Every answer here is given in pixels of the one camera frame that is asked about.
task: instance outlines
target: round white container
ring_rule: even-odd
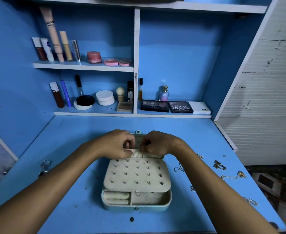
[[[108,102],[114,100],[114,94],[109,90],[98,91],[95,96],[96,99],[100,102]]]
[[[80,106],[77,104],[77,101],[74,101],[74,107],[77,110],[87,110],[87,109],[91,108],[92,106],[93,106],[93,104],[90,106]]]
[[[105,102],[98,101],[99,105],[102,105],[102,106],[109,106],[109,105],[112,105],[114,102],[115,102],[115,98],[114,97],[110,101],[105,101]]]

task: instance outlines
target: person's left hand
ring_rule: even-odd
[[[110,159],[124,159],[131,157],[134,149],[135,138],[126,130],[113,130],[96,139],[83,143],[81,147],[89,154],[96,153],[97,157]]]

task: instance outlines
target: perfume bottle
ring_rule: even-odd
[[[169,91],[168,86],[164,85],[164,89],[160,92],[160,101],[168,101]]]
[[[142,89],[142,85],[143,85],[143,78],[140,78],[140,83],[139,83],[139,101],[142,101],[142,93],[143,93],[143,89]]]

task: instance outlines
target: gold perfume cap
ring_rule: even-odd
[[[167,92],[167,91],[168,91],[168,86],[164,85],[164,92]]]

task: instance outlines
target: black eyeshadow palette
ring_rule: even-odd
[[[154,101],[154,100],[142,100],[141,110],[153,111],[153,112],[169,112],[168,102]]]
[[[186,101],[168,102],[172,113],[193,113],[193,109]]]

